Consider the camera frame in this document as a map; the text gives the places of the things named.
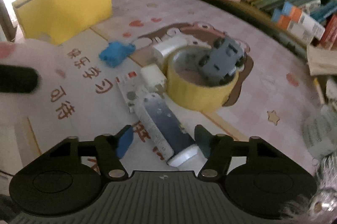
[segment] roll of tape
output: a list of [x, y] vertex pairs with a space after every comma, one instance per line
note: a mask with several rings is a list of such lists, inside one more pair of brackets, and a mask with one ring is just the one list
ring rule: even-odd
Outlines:
[[195, 111], [214, 111], [227, 101], [238, 81], [238, 71], [235, 72], [235, 77], [230, 83], [216, 87], [192, 83], [181, 76], [186, 71], [198, 75], [198, 61], [209, 51], [210, 49], [207, 48], [187, 46], [169, 57], [167, 94], [181, 107]]

